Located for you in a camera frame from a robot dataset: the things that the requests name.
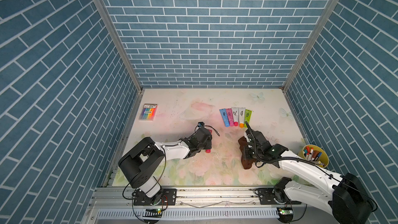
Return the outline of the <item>red toothpaste tube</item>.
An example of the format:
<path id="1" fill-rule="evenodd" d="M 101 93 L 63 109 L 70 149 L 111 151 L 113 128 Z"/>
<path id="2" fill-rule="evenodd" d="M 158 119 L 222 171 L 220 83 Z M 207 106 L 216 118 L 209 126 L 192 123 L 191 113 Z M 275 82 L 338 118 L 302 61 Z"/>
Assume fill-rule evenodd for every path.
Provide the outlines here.
<path id="1" fill-rule="evenodd" d="M 205 151 L 206 153 L 211 153 L 211 148 L 212 148 L 212 130 L 208 130 L 210 132 L 210 135 L 206 141 L 206 146 L 205 146 Z"/>

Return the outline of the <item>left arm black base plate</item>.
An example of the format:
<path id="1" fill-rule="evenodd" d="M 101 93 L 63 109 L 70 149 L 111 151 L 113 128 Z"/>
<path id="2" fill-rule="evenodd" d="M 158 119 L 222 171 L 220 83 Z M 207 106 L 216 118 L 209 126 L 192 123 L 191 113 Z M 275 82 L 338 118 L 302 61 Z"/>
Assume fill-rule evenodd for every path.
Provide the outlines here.
<path id="1" fill-rule="evenodd" d="M 156 193 L 153 197 L 148 197 L 140 189 L 136 190 L 133 194 L 133 203 L 135 206 L 150 206 L 150 205 L 175 205 L 177 196 L 177 189 L 166 188 Z"/>

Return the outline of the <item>brown wiping cloth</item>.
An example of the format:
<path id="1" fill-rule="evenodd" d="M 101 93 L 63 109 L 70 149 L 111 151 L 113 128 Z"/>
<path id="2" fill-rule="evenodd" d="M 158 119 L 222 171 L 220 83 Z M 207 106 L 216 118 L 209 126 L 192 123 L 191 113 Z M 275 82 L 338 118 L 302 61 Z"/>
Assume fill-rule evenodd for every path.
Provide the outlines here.
<path id="1" fill-rule="evenodd" d="M 252 168 L 254 163 L 258 162 L 258 159 L 254 154 L 254 145 L 251 142 L 248 142 L 244 136 L 238 140 L 238 143 L 241 151 L 242 166 L 245 170 L 249 170 Z"/>

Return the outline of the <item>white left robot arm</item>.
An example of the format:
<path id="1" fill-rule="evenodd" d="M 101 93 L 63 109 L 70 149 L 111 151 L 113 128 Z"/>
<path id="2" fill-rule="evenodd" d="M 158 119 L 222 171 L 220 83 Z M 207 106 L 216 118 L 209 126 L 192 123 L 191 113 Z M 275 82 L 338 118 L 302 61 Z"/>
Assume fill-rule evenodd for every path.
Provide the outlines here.
<path id="1" fill-rule="evenodd" d="M 213 132 L 219 135 L 210 125 L 199 122 L 192 135 L 176 142 L 161 143 L 150 137 L 143 138 L 123 155 L 118 166 L 133 189 L 138 188 L 155 201 L 163 191 L 159 180 L 153 177 L 161 162 L 188 159 L 203 150 L 211 150 Z"/>

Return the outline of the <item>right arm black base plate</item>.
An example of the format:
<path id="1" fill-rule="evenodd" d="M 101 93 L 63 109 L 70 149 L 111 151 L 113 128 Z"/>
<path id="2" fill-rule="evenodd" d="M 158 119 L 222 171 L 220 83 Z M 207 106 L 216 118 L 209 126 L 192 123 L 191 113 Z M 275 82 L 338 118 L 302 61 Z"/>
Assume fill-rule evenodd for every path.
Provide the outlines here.
<path id="1" fill-rule="evenodd" d="M 275 188 L 258 188 L 254 190 L 261 205 L 300 205 L 300 201 L 288 199 L 285 193 Z"/>

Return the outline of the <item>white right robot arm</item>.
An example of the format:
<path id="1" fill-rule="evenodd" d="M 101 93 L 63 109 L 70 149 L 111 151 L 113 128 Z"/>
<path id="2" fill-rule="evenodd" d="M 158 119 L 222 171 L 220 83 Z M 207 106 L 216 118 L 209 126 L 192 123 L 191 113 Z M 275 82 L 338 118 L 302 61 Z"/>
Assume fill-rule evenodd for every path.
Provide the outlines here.
<path id="1" fill-rule="evenodd" d="M 271 145 L 260 131 L 253 129 L 246 130 L 238 143 L 244 169 L 253 164 L 258 168 L 269 164 L 309 183 L 307 186 L 289 177 L 280 179 L 272 189 L 278 204 L 301 202 L 332 215 L 340 224 L 364 224 L 378 209 L 363 184 L 351 173 L 341 175 L 326 170 L 283 145 Z"/>

